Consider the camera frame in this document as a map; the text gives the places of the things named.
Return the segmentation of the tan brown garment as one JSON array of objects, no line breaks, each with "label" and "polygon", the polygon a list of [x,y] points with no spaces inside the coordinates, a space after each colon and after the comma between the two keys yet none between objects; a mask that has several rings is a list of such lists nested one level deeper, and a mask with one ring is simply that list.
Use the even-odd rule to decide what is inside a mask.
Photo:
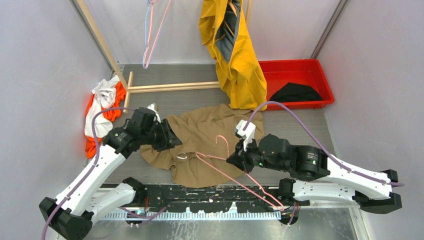
[{"label": "tan brown garment", "polygon": [[225,184],[244,174],[225,160],[239,142],[234,134],[236,125],[251,114],[251,110],[231,109],[226,103],[180,116],[171,114],[166,119],[182,144],[160,152],[144,145],[141,156],[152,167],[169,170],[175,184],[189,188]]}]

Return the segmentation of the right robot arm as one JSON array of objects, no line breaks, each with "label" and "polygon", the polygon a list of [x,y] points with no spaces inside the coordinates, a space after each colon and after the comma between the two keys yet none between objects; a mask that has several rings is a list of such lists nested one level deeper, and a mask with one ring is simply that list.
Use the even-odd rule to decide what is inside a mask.
[{"label": "right robot arm", "polygon": [[357,203],[362,211],[388,214],[402,208],[401,195],[393,192],[399,182],[395,170],[380,172],[347,164],[310,145],[292,145],[268,134],[245,145],[241,139],[226,162],[245,173],[254,167],[289,173],[273,195],[283,205],[311,200]]}]

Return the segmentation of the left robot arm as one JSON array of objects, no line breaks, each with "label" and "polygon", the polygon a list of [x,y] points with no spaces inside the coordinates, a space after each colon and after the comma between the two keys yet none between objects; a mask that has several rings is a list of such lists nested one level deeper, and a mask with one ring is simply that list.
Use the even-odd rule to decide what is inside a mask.
[{"label": "left robot arm", "polygon": [[93,225],[119,207],[147,202],[147,188],[128,177],[118,186],[94,197],[109,175],[143,145],[161,152],[181,145],[167,119],[161,119],[157,105],[139,107],[122,127],[110,130],[95,142],[94,159],[55,198],[45,197],[39,209],[45,220],[41,239],[51,228],[66,240],[84,239]]}]

